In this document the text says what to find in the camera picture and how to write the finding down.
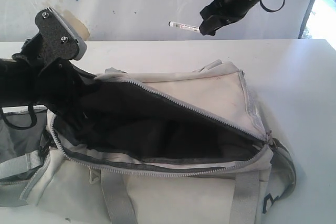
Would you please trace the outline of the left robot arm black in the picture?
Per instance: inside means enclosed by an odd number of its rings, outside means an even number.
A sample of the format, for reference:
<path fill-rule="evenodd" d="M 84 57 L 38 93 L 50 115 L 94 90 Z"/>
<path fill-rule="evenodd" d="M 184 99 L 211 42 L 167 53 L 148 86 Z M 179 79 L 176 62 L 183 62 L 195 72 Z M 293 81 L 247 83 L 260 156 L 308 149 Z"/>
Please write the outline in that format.
<path fill-rule="evenodd" d="M 44 105 L 78 136 L 86 135 L 95 121 L 80 99 L 99 86 L 93 74 L 77 68 L 64 56 L 54 56 L 40 36 L 27 39 L 19 53 L 1 59 L 1 108 L 27 106 L 30 124 L 16 125 L 4 112 L 1 119 L 12 129 L 31 129 L 37 124 L 34 106 Z"/>

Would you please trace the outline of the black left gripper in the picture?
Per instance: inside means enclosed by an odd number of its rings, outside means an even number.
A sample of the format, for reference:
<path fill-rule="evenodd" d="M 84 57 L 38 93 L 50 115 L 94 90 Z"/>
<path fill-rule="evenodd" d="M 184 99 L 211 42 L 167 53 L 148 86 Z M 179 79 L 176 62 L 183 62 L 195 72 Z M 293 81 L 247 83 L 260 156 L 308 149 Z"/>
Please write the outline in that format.
<path fill-rule="evenodd" d="M 71 126 L 78 140 L 87 140 L 89 120 L 80 98 L 87 88 L 99 88 L 96 75 L 76 68 L 71 60 L 57 59 L 44 66 L 37 43 L 27 39 L 20 52 L 12 55 L 12 106 L 44 105 Z"/>

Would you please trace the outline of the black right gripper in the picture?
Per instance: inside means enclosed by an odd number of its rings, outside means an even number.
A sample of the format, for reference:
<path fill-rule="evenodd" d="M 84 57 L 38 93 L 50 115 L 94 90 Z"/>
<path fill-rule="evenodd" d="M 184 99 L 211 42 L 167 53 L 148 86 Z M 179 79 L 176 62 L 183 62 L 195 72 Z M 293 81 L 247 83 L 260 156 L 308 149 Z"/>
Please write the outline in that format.
<path fill-rule="evenodd" d="M 220 28 L 236 23 L 259 0 L 213 0 L 200 11 L 203 21 L 199 26 L 202 35 L 215 36 Z"/>

